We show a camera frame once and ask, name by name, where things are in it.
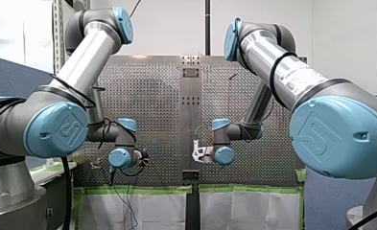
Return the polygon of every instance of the gray wall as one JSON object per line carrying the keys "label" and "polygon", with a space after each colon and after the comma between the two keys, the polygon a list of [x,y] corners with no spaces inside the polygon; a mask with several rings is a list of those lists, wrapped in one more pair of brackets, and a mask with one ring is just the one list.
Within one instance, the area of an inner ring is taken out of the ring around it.
{"label": "gray wall", "polygon": [[374,183],[333,179],[307,171],[305,183],[306,230],[345,230],[346,211],[362,205]]}
{"label": "gray wall", "polygon": [[[28,97],[33,90],[51,80],[48,73],[0,59],[0,96]],[[27,165],[45,164],[45,160],[27,157]]]}

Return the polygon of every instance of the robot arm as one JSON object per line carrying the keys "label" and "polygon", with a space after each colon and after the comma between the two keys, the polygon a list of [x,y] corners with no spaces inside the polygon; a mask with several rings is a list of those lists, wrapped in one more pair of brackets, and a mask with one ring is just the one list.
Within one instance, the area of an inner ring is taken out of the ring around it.
{"label": "robot arm", "polygon": [[119,118],[116,122],[106,122],[100,95],[103,90],[96,82],[89,92],[89,98],[95,102],[96,106],[91,106],[87,109],[89,115],[87,140],[115,144],[116,148],[108,157],[111,172],[116,169],[122,170],[135,166],[146,166],[149,163],[148,154],[135,148],[136,122],[129,118]]}
{"label": "robot arm", "polygon": [[[279,35],[279,45],[290,51],[295,50],[293,36],[282,26],[242,23],[241,21],[235,21],[233,24],[234,26],[236,24],[243,24],[242,34],[245,35],[250,35],[254,30],[258,30],[261,35],[265,35],[267,39],[271,40]],[[238,37],[237,31],[232,32],[230,35],[233,36],[226,36],[225,57],[229,60],[239,60],[245,68],[256,75],[254,70],[244,61],[245,54],[243,52],[237,52],[237,50],[233,48],[233,45],[229,43],[236,42]],[[253,98],[250,101],[242,121],[239,123],[231,123],[228,119],[214,120],[212,122],[213,147],[198,148],[198,140],[196,140],[196,142],[194,142],[193,157],[199,162],[209,163],[213,161],[223,166],[232,164],[234,160],[234,150],[231,147],[231,141],[251,141],[262,138],[264,115],[268,109],[270,100],[270,88],[264,82],[260,82],[256,87]]]}
{"label": "robot arm", "polygon": [[[236,20],[227,30],[224,55],[257,74],[291,110],[292,144],[305,165],[331,177],[376,177],[377,97],[349,80],[328,80],[289,52],[292,44],[284,27]],[[253,99],[263,110],[260,98],[268,100],[268,93]]]}
{"label": "robot arm", "polygon": [[[99,92],[92,85],[109,57],[133,40],[129,15],[119,7],[77,12],[68,24],[66,38],[71,57],[51,83],[40,86],[24,103],[11,104],[0,114],[0,158],[62,157],[78,149],[88,136],[90,141],[114,142],[118,149],[124,148],[121,152],[131,152],[130,161],[135,163],[131,121],[126,125],[124,120],[111,124],[113,128],[107,136],[97,134],[102,130],[100,126],[88,126],[89,120],[103,119]],[[86,96],[90,90],[92,100]],[[93,108],[84,106],[85,100]]]}

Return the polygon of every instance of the metal bracket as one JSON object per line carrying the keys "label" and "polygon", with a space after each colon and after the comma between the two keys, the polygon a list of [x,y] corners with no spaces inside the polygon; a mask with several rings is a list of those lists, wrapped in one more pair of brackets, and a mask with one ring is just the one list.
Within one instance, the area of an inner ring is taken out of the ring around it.
{"label": "metal bracket", "polygon": [[199,78],[200,77],[200,68],[183,68],[182,76],[184,78]]}
{"label": "metal bracket", "polygon": [[308,64],[307,63],[307,57],[299,57],[298,59],[301,60],[302,62]]}
{"label": "metal bracket", "polygon": [[182,179],[184,181],[190,181],[191,183],[193,183],[193,181],[198,181],[200,179],[200,171],[198,170],[182,171]]}

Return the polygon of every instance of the vertical metal post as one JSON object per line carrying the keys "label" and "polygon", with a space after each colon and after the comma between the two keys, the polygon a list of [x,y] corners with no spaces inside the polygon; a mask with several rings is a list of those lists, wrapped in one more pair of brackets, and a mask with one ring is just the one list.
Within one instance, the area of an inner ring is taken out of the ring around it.
{"label": "vertical metal post", "polygon": [[54,73],[57,74],[65,62],[63,39],[62,0],[53,2]]}
{"label": "vertical metal post", "polygon": [[185,229],[200,230],[200,172],[191,154],[194,150],[194,132],[200,125],[200,57],[182,57],[181,71],[181,148],[184,165],[184,185],[192,186],[186,198]]}
{"label": "vertical metal post", "polygon": [[211,55],[211,0],[205,0],[205,55]]}

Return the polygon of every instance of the silver arm tube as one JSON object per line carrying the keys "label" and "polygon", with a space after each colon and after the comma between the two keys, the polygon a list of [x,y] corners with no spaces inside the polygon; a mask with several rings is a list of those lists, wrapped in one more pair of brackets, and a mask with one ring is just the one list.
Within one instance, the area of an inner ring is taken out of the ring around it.
{"label": "silver arm tube", "polygon": [[270,99],[271,90],[262,81],[260,81],[257,85],[256,92],[250,101],[250,105],[247,108],[242,124],[245,126],[251,126],[260,122],[263,119]]}
{"label": "silver arm tube", "polygon": [[[109,57],[121,46],[119,35],[102,22],[90,22],[85,27],[85,38],[57,74],[69,85],[87,94],[104,69]],[[70,92],[59,81],[52,80],[51,87]]]}
{"label": "silver arm tube", "polygon": [[[241,47],[249,68],[257,73],[266,85],[270,85],[270,71],[274,62],[287,53],[277,45],[275,35],[268,30],[254,31],[243,39]],[[289,109],[302,95],[325,81],[328,79],[297,57],[284,57],[274,74],[276,93]]]}

